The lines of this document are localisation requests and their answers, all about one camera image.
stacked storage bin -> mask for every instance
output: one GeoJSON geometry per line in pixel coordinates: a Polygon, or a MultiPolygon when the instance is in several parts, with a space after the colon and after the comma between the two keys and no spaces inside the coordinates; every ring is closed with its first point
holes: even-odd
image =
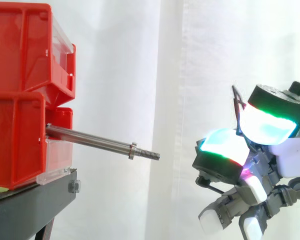
{"type": "Polygon", "coordinates": [[[0,187],[46,184],[70,173],[72,143],[46,138],[46,124],[72,129],[76,47],[51,7],[0,2],[0,187]]]}

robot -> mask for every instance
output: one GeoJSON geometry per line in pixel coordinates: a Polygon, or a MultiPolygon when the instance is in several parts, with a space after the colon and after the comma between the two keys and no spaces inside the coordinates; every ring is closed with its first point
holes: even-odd
{"type": "Polygon", "coordinates": [[[289,90],[258,84],[247,103],[232,86],[236,129],[222,128],[196,142],[196,184],[221,194],[198,216],[206,234],[240,217],[245,240],[260,240],[267,221],[300,200],[300,82],[289,90]],[[277,185],[281,178],[294,178],[277,185]],[[211,182],[234,187],[223,192],[211,182]]]}

metal rod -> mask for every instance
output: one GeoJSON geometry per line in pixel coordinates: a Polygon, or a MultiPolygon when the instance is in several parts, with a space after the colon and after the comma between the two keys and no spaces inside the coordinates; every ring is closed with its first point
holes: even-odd
{"type": "Polygon", "coordinates": [[[129,156],[129,159],[134,159],[134,156],[140,156],[153,160],[159,160],[160,158],[160,154],[158,153],[137,148],[137,144],[134,142],[132,144],[128,144],[59,126],[53,126],[51,124],[46,126],[45,134],[64,141],[126,155],[129,156]]]}

glowing light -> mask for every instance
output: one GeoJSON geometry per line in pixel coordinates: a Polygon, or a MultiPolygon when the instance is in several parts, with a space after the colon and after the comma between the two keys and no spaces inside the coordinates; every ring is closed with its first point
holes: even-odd
{"type": "Polygon", "coordinates": [[[278,145],[288,139],[297,124],[275,117],[247,104],[240,113],[240,127],[251,141],[262,145],[278,145]]]}
{"type": "Polygon", "coordinates": [[[250,152],[245,139],[229,128],[218,129],[208,135],[200,150],[222,155],[242,166],[250,152]]]}

